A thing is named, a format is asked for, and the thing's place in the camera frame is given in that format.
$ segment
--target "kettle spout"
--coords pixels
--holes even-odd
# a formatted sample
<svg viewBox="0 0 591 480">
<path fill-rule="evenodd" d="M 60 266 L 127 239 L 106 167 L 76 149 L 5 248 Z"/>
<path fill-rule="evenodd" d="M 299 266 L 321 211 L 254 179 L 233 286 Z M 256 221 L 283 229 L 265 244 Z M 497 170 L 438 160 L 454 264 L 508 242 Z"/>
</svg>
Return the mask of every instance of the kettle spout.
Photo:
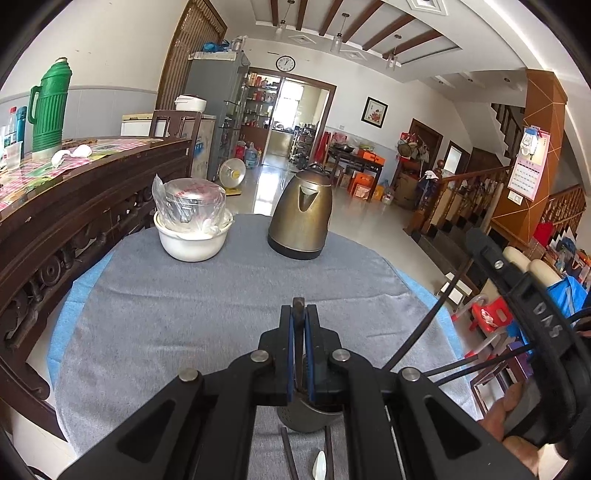
<svg viewBox="0 0 591 480">
<path fill-rule="evenodd" d="M 308 208 L 310 208 L 310 205 L 312 205 L 312 202 L 317 195 L 318 191 L 300 186 L 300 197 L 298 201 L 300 211 L 305 212 Z"/>
</svg>

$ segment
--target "round table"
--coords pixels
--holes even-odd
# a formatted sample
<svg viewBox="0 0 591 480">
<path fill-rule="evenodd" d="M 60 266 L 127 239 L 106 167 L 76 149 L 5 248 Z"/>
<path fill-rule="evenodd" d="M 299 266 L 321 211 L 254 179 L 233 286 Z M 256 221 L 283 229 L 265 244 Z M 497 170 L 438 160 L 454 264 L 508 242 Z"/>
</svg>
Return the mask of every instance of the round table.
<svg viewBox="0 0 591 480">
<path fill-rule="evenodd" d="M 58 420 L 77 453 L 112 431 L 180 368 L 207 374 L 256 349 L 261 333 L 278 326 L 281 305 L 293 297 L 316 304 L 321 326 L 335 330 L 344 348 L 376 366 L 427 313 L 373 250 L 330 233 L 321 256 L 292 260 L 268 246 L 269 221 L 237 215 L 220 253 L 200 263 L 175 260 L 155 229 L 144 230 L 123 239 L 79 280 L 86 297 L 80 298 L 77 288 L 70 295 L 81 312 L 72 324 L 72 309 L 64 308 L 49 355 L 59 364 L 54 370 Z M 71 337 L 64 340 L 67 329 Z M 64 343 L 59 358 L 56 345 Z M 443 329 L 433 322 L 397 368 L 426 371 L 455 360 Z M 465 379 L 444 389 L 476 415 Z M 274 408 L 257 409 L 249 478 L 288 477 L 280 425 Z M 290 439 L 300 478 L 311 478 L 323 433 L 291 432 Z M 337 478 L 346 478 L 345 444 L 341 421 L 333 427 Z"/>
</svg>

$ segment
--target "orange box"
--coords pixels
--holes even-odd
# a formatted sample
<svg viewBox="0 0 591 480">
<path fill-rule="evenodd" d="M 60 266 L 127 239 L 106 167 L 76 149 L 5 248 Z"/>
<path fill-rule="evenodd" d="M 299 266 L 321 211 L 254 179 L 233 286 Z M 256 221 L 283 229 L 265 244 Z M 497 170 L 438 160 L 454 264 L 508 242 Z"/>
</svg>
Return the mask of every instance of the orange box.
<svg viewBox="0 0 591 480">
<path fill-rule="evenodd" d="M 363 150 L 361 148 L 359 149 L 358 156 L 360 156 L 361 158 L 364 158 L 365 160 L 374 161 L 376 163 L 379 163 L 382 166 L 386 163 L 385 158 L 382 158 L 379 155 L 376 155 L 374 152 Z"/>
<path fill-rule="evenodd" d="M 371 187 L 374 184 L 374 176 L 367 175 L 366 173 L 357 172 L 357 175 L 349 182 L 348 191 L 351 195 L 354 194 L 357 185 L 363 185 L 365 187 Z"/>
</svg>

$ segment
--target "wooden banister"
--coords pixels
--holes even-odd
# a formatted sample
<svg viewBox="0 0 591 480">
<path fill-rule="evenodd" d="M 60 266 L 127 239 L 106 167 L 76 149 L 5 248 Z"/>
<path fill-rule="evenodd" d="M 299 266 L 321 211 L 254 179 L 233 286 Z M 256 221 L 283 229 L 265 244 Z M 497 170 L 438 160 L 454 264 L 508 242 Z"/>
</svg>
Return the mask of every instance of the wooden banister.
<svg viewBox="0 0 591 480">
<path fill-rule="evenodd" d="M 475 177 L 489 177 L 492 174 L 500 173 L 500 172 L 507 172 L 511 167 L 507 165 L 506 167 L 497 167 L 497 168 L 489 168 L 488 170 L 481 170 L 481 171 L 471 171 L 468 173 L 460 173 L 459 175 L 452 175 L 450 177 L 445 177 L 444 179 L 440 179 L 439 182 L 441 183 L 449 183 L 451 181 L 463 181 L 467 179 L 472 179 Z"/>
<path fill-rule="evenodd" d="M 496 185 L 506 181 L 509 170 L 510 166 L 497 167 L 438 179 L 436 188 L 421 198 L 404 230 L 409 235 L 414 231 L 427 233 L 431 225 L 441 228 L 447 219 L 480 215 L 490 205 Z"/>
<path fill-rule="evenodd" d="M 523 135 L 523 126 L 519 124 L 513 115 L 513 111 L 509 105 L 501 103 L 492 103 L 491 107 L 496 112 L 496 119 L 501 124 L 501 133 L 505 136 L 505 144 L 507 150 L 505 156 L 511 159 L 511 163 L 517 158 L 519 152 L 519 144 Z"/>
<path fill-rule="evenodd" d="M 570 227 L 576 233 L 583 212 L 587 208 L 581 185 L 573 185 L 548 197 L 540 223 L 552 223 L 552 234 Z"/>
</svg>

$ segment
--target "blue bottle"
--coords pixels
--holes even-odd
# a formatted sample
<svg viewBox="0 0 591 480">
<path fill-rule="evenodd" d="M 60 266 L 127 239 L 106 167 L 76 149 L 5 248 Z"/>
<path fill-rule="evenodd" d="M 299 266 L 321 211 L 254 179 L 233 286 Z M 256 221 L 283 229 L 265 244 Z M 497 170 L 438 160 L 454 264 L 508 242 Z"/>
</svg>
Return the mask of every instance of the blue bottle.
<svg viewBox="0 0 591 480">
<path fill-rule="evenodd" d="M 25 126 L 27 124 L 27 107 L 22 106 L 17 110 L 17 142 L 22 142 L 21 160 L 25 156 Z"/>
</svg>

